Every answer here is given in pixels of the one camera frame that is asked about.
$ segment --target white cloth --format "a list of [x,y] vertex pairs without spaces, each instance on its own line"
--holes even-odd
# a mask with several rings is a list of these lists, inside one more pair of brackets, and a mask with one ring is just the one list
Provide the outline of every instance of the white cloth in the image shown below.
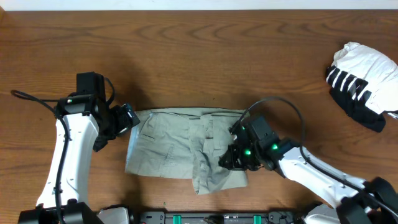
[[[366,100],[365,106],[377,114],[385,111],[398,110],[398,66],[384,54],[359,43],[349,42],[344,48],[335,53],[331,66],[340,69],[337,77],[334,77],[332,87],[343,91],[344,85],[352,85],[356,79],[367,81],[366,86],[360,92],[353,95],[353,100],[360,100],[366,91],[370,97]],[[341,72],[348,75],[342,82],[337,82]],[[346,83],[349,75],[356,78]]]
[[233,142],[228,128],[242,113],[213,108],[137,111],[141,123],[131,131],[126,172],[192,179],[197,194],[247,186],[245,172],[218,165]]

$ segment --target white background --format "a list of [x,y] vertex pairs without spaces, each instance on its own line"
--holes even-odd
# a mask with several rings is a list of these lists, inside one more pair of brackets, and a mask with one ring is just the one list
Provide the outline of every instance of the white background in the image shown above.
[[5,11],[398,9],[398,0],[0,0]]

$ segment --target green strip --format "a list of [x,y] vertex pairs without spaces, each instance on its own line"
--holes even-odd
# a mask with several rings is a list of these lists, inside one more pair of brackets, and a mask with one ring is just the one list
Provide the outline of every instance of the green strip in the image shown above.
[[253,216],[253,224],[261,224],[261,216],[260,215]]
[[173,216],[173,224],[181,224],[181,215],[174,215]]

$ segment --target gray cloth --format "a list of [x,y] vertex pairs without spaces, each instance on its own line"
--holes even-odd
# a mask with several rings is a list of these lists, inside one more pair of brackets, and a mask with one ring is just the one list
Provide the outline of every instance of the gray cloth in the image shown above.
[[126,172],[192,179],[197,194],[247,186],[245,172],[218,166],[233,142],[228,128],[242,113],[214,108],[137,111],[141,123],[131,131]]

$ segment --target wooden table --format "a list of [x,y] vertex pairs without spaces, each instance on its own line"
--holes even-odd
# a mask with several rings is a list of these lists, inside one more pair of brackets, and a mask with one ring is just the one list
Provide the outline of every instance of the wooden table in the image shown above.
[[[109,77],[116,103],[137,110],[174,106],[244,109],[269,95],[292,100],[307,120],[305,145],[352,175],[381,176],[398,189],[398,121],[378,134],[333,101],[325,69],[343,44],[368,45],[398,62],[397,11],[7,12],[0,28],[0,223],[16,223],[44,187],[55,119],[41,98],[75,91],[76,73]],[[261,110],[281,135],[299,136],[294,112]],[[125,174],[129,135],[93,153],[93,210],[125,203],[137,211],[260,211],[318,200],[275,172],[248,172],[249,185],[195,195],[191,180]]]

